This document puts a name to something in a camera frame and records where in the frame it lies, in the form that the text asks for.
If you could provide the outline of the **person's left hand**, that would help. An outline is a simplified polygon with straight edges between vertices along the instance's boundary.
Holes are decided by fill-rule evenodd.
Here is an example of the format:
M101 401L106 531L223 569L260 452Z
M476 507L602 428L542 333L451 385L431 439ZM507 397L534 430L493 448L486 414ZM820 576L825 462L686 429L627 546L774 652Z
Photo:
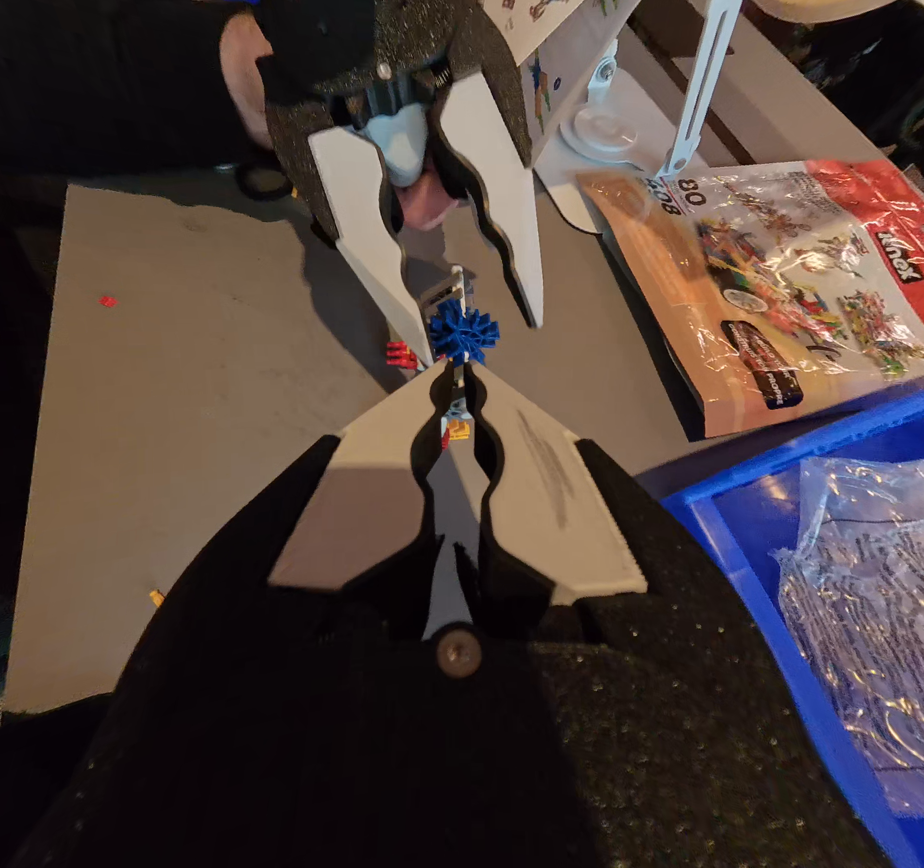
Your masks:
M266 101L258 59L272 48L250 10L238 12L225 24L220 41L220 61L225 85L251 140L271 150ZM441 225L461 202L452 198L427 161L415 183L395 188L407 227L429 230Z

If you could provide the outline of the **white display stand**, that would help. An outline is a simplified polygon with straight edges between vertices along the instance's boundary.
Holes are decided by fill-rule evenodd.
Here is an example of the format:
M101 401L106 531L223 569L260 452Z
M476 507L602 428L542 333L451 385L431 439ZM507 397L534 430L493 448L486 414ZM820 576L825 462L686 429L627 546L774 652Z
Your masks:
M603 18L581 7L522 66L526 111L533 138L533 166L560 215L571 226L591 234L604 232L603 219L578 184L578 174L593 169L669 177L700 163L701 135L722 69L741 0L707 0L703 28L696 42L694 65L676 123L654 101L653 84L642 85L627 64L629 47L637 42L626 9ZM565 112L586 100L586 89L598 60L610 42L618 41L618 71L606 107L638 132L630 165L605 166L570 149L559 131Z

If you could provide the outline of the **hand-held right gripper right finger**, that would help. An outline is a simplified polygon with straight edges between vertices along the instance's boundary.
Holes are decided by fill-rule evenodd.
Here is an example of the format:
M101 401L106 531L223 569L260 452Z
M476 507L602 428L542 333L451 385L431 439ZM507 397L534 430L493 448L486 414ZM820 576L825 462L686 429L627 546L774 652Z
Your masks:
M466 366L489 484L479 573L489 596L541 608L643 595L648 583L578 449L578 436L481 364Z

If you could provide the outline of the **orange red toy parts bag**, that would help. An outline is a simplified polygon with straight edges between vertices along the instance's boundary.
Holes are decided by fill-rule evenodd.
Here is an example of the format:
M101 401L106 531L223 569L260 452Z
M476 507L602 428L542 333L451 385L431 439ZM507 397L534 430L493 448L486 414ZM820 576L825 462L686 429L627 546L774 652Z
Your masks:
M579 173L707 438L922 387L923 199L887 159Z

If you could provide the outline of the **blue connector cluster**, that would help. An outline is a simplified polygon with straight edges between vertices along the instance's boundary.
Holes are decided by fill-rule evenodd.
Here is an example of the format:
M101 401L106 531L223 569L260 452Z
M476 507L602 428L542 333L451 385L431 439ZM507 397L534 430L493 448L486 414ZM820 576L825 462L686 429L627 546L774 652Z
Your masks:
M484 352L500 340L499 323L478 309L463 311L461 301L448 298L437 305L429 322L433 354L454 365L467 362L485 364Z

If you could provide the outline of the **red yellow grey toy assembly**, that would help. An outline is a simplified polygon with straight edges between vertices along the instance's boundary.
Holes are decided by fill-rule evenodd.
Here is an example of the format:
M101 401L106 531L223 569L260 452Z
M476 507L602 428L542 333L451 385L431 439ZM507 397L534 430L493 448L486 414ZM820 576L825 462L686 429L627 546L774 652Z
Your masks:
M431 286L422 293L418 298L418 304L421 309L422 322L426 330L427 340L430 345L431 353L435 360L444 357L443 354L434 353L434 330L432 327L433 320L440 316L440 305L448 300L455 300L459 304L460 311L464 314L474 311L475 296L474 284L472 278L465 272L463 267L454 264L450 273L443 279ZM416 351L405 342L400 332L386 321L388 332L387 343L385 345L385 363L388 366L396 367L405 371L421 372L425 370Z
M472 436L472 423L468 410L465 369L456 366L453 396L441 422L442 450L446 451L455 442L468 441Z

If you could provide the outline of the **blue storage bin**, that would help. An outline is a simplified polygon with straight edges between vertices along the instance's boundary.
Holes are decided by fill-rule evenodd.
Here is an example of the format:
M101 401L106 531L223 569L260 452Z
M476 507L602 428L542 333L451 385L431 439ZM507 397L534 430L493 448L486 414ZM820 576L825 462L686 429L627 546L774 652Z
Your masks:
M802 459L922 458L922 410L922 392L915 391L844 418L785 425L784 431L803 434L663 499L742 598L849 804L893 864L907 867L922 866L922 820L891 814L872 768L853 747L798 652L778 606L779 567L772 553L796 544Z

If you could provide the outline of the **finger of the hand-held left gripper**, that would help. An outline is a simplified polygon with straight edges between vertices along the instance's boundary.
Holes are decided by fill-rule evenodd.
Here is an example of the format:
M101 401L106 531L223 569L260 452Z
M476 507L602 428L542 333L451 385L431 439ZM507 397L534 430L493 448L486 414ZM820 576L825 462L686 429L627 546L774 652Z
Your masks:
M463 188L479 230L499 254L504 281L527 325L544 321L544 275L533 172L524 165L483 72L442 91L435 161Z
M393 194L381 150L345 128L312 134L308 147L333 215L337 250L419 364L431 367L421 308L403 274L406 256L392 224Z

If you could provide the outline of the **person's left forearm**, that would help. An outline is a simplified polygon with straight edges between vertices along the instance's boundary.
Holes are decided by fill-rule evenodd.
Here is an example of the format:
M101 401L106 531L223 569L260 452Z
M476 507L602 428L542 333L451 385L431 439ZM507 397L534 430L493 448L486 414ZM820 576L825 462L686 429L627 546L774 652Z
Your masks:
M220 42L240 2L1 0L1 168L94 177L254 155Z

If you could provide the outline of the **clear plastic parts bag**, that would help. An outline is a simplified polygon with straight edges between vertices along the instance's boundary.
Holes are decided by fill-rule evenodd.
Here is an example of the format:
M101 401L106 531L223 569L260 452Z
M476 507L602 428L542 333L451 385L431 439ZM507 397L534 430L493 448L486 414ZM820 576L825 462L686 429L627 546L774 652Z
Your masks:
M898 816L923 816L923 461L809 458L778 602Z

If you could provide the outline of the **black toy tyre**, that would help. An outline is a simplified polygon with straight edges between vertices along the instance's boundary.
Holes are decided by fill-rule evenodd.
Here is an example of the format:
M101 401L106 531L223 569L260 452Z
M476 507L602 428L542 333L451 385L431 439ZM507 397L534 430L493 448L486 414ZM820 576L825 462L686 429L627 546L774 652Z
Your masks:
M294 186L275 156L235 166L238 190L257 203L273 203L293 195Z

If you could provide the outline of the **white round holder base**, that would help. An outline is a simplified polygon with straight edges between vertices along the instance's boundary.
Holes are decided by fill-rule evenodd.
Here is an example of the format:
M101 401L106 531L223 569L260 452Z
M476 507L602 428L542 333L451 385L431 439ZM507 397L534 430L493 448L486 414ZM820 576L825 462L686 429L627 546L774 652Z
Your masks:
M638 132L623 117L606 107L618 71L618 41L609 43L589 78L586 100L565 112L559 131L572 151L605 166L632 165L630 151Z

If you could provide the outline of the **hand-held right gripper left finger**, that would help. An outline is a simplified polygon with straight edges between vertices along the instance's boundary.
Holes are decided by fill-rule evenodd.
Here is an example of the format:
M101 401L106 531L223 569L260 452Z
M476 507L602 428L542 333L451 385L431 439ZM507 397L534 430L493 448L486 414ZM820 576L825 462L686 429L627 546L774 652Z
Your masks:
M303 590L342 590L410 547L433 521L428 476L443 453L452 365L435 363L341 432L269 575Z

